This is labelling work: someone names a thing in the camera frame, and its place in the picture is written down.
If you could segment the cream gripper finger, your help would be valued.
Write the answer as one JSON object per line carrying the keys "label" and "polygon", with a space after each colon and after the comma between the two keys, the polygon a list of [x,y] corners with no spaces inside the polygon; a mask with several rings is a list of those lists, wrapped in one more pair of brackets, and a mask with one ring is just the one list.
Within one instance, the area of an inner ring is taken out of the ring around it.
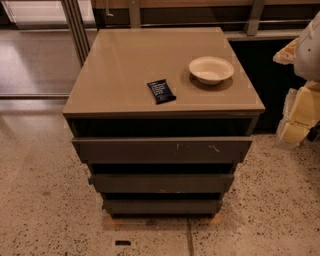
{"label": "cream gripper finger", "polygon": [[297,42],[298,38],[295,38],[290,43],[288,43],[273,56],[273,61],[282,65],[293,64],[295,60]]}

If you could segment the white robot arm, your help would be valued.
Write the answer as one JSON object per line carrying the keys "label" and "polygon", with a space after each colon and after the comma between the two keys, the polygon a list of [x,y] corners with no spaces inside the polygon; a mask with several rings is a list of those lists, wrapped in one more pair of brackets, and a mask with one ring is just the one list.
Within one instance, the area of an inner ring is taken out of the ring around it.
{"label": "white robot arm", "polygon": [[274,55],[273,61],[292,64],[294,73],[306,81],[299,89],[289,89],[284,101],[283,118],[276,131],[279,146],[294,148],[320,122],[320,13],[298,38]]}

